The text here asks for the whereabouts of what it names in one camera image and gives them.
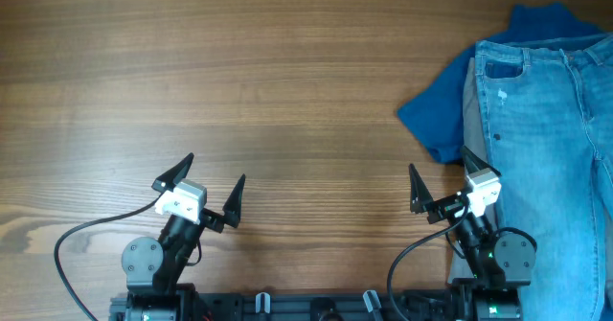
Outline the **light blue denim jeans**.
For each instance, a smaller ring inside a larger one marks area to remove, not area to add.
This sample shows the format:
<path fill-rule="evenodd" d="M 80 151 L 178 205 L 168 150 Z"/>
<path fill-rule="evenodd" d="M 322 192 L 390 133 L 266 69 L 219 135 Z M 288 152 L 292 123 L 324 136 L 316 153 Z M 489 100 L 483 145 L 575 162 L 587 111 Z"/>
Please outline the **light blue denim jeans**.
<path fill-rule="evenodd" d="M 475 74 L 502 225 L 537 243 L 529 320 L 597 320 L 612 215 L 612 37 L 479 42 Z"/>

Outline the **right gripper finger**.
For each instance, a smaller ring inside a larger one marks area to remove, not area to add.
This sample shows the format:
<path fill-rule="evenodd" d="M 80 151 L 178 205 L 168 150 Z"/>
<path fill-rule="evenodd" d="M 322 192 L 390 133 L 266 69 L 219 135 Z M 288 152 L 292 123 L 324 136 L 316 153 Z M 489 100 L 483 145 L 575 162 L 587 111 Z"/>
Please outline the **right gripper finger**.
<path fill-rule="evenodd" d="M 460 149 L 462 160 L 464 162 L 464 166 L 466 171 L 469 174 L 474 172 L 479 172 L 485 169 L 490 169 L 497 176 L 500 176 L 501 173 L 497 171 L 490 164 L 479 158 L 472 150 L 470 150 L 467 146 L 462 146 Z"/>
<path fill-rule="evenodd" d="M 432 195 L 429 193 L 423 179 L 414 164 L 408 167 L 411 186 L 411 211 L 415 214 L 428 212 L 431 209 L 431 204 L 434 202 Z"/>

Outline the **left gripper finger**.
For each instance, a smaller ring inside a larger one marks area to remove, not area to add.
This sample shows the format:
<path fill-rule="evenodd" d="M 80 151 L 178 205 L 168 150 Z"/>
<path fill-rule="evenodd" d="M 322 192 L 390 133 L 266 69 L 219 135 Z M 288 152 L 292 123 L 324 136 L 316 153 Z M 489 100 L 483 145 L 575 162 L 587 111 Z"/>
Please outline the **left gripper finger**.
<path fill-rule="evenodd" d="M 245 181 L 246 175 L 243 174 L 222 208 L 224 212 L 224 223 L 233 228 L 238 228 L 238 225 L 240 224 L 242 193 L 244 190 Z"/>
<path fill-rule="evenodd" d="M 191 152 L 175 166 L 156 177 L 151 188 L 159 193 L 172 191 L 176 185 L 188 175 L 193 159 L 194 154 Z"/>

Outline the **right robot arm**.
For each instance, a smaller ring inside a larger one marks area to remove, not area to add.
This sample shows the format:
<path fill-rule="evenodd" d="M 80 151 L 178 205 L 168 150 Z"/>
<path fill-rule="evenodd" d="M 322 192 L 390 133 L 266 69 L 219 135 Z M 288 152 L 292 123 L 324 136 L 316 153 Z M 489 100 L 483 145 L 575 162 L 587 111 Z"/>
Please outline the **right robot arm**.
<path fill-rule="evenodd" d="M 501 173 L 466 147 L 461 155 L 464 188 L 438 200 L 409 166 L 411 211 L 426 213 L 431 224 L 449 223 L 443 234 L 455 237 L 470 276 L 443 291 L 407 290 L 399 309 L 410 320 L 522 320 L 518 289 L 531 283 L 537 243 L 522 230 L 492 225 L 486 210 L 501 194 Z"/>

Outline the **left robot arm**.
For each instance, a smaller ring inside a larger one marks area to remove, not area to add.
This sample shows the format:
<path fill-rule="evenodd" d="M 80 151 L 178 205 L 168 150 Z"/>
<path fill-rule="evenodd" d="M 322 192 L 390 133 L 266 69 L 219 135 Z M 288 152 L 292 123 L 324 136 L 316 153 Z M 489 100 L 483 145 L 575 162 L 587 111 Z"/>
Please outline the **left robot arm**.
<path fill-rule="evenodd" d="M 212 320 L 213 313 L 192 284 L 178 282 L 184 269 L 192 266 L 190 256 L 200 250 L 204 230 L 217 233 L 225 226 L 237 228 L 241 219 L 241 199 L 246 177 L 236 186 L 216 213 L 205 207 L 207 190 L 187 178 L 194 155 L 159 175 L 152 189 L 159 192 L 153 202 L 155 212 L 170 217 L 156 239 L 141 237 L 131 241 L 122 255 L 127 296 L 109 309 L 111 320 L 178 321 Z"/>

